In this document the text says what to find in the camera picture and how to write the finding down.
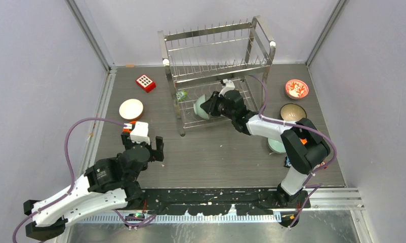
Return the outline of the pale green bowl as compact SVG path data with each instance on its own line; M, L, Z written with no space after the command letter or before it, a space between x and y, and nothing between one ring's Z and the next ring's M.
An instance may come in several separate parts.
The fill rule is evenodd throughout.
M277 140L268 138L268 146L275 153L279 153L279 154L286 153L286 149L285 149L283 143L281 143Z
M208 120L210 119L209 115L200 107L203 103L206 102L206 96L203 94L200 96L195 103L193 104L193 110L195 115L199 116L202 119Z

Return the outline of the steel two-tier dish rack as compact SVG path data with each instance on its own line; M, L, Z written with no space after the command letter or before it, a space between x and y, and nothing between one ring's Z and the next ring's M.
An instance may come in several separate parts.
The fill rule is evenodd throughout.
M234 82L249 109L258 110L263 104L247 81L248 76L259 74L267 82L276 52L275 40L261 16L174 33L159 31L157 35L181 136L186 130L223 121L221 117L202 119L193 110L200 96L221 90L223 79ZM178 103L176 93L180 90L185 90L188 98Z

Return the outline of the dark blue bowl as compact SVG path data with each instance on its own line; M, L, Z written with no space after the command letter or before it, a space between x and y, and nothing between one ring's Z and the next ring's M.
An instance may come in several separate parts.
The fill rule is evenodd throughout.
M280 117L288 122L299 121L302 118L307 118L305 109L294 103L288 103L281 107L279 111Z

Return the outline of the red white patterned bowl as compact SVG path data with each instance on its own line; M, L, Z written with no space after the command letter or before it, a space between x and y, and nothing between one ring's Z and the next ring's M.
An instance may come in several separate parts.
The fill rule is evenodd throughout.
M287 81L285 90L288 97L296 100L302 99L309 94L308 85L299 79L291 79Z

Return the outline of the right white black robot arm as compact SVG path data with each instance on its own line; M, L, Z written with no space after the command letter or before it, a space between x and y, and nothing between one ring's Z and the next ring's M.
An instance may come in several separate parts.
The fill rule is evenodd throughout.
M197 101L194 111L208 118L224 116L240 133L265 137L283 145L291 166L278 185L276 196L284 208L290 208L297 202L311 172L331 153L323 134L309 119L288 123L259 115L247 108L238 90L224 94L214 91L210 98Z

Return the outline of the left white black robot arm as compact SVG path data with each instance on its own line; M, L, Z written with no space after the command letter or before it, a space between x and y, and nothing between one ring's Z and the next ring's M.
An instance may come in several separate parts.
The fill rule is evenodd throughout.
M31 217L26 236L45 241L61 235L67 227L97 213L129 208L139 209L144 193L137 181L149 162L164 160L164 141L134 142L121 134L125 151L96 161L73 185L44 200L28 200L24 213Z

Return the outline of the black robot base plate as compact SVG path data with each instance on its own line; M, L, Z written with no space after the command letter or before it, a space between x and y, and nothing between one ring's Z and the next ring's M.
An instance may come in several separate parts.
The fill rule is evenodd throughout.
M167 188L144 189L136 202L126 206L127 210L145 210L157 215L192 216L226 215L235 210L239 216L269 215L275 209L293 212L309 208L307 191L300 191L287 201L278 195L275 188Z

